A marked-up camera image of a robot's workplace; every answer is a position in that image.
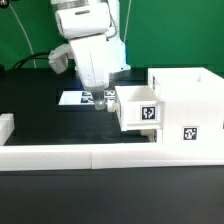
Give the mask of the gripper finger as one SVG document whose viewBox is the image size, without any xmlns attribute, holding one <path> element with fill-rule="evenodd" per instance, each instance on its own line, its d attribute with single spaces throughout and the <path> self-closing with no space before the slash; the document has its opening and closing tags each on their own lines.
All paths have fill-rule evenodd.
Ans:
<svg viewBox="0 0 224 224">
<path fill-rule="evenodd" d="M 92 93 L 94 105 L 96 110 L 102 110 L 104 108 L 104 92 L 98 91 Z"/>
</svg>

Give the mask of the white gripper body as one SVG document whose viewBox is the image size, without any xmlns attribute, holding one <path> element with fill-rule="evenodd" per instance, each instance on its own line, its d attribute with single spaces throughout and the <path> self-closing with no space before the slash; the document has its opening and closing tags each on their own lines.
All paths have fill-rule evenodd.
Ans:
<svg viewBox="0 0 224 224">
<path fill-rule="evenodd" d="M 76 64 L 82 85 L 87 91 L 102 91 L 109 85 L 107 36 L 110 26 L 108 4 L 92 3 L 59 8 L 55 12 L 60 34 L 68 41 L 48 56 L 51 68 L 60 74 L 68 60 Z"/>
</svg>

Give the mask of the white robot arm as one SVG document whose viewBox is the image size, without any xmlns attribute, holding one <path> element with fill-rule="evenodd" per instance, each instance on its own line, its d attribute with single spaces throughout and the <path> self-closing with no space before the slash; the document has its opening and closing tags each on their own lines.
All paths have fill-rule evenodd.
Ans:
<svg viewBox="0 0 224 224">
<path fill-rule="evenodd" d="M 56 7 L 56 24 L 67 43 L 50 52 L 49 65 L 60 74 L 73 59 L 84 89 L 92 94 L 95 109 L 104 109 L 110 76 L 131 68 L 120 38 L 119 0 L 50 2 Z"/>
</svg>

